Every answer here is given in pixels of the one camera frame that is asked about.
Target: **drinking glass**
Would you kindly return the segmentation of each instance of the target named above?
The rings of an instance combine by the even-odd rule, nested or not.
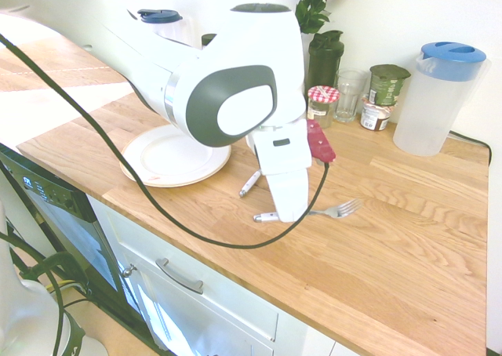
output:
[[[357,104],[364,91],[368,72],[345,68],[336,73],[335,88],[340,92],[333,117],[338,122],[352,122],[355,119]]]

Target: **dishwasher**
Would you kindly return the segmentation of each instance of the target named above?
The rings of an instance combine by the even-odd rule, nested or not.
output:
[[[52,247],[69,252],[85,271],[98,306],[157,350],[85,193],[1,143],[0,162]]]

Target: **white plate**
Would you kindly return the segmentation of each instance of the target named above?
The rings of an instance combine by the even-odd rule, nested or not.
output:
[[[230,158],[230,152],[230,146],[207,147],[175,126],[164,125],[137,136],[122,154],[145,185],[178,187],[218,172]],[[123,164],[120,168],[134,180]]]

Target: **green bottle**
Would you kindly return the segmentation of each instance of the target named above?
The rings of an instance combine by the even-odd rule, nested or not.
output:
[[[342,31],[316,33],[308,46],[308,65],[305,93],[316,85],[335,86],[335,77],[340,58],[344,54],[344,44],[340,42]]]

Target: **drawer handle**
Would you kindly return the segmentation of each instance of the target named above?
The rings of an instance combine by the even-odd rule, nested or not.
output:
[[[169,271],[167,269],[167,265],[169,263],[169,260],[167,258],[159,258],[155,261],[157,266],[160,267],[162,272],[169,276],[171,279],[173,279],[176,283],[179,285],[182,285],[186,289],[190,289],[192,292],[195,292],[199,295],[202,295],[204,293],[204,289],[202,288],[204,286],[204,282],[201,280],[196,281],[195,283],[189,282],[187,279],[182,278],[179,275],[176,275],[172,271]]]

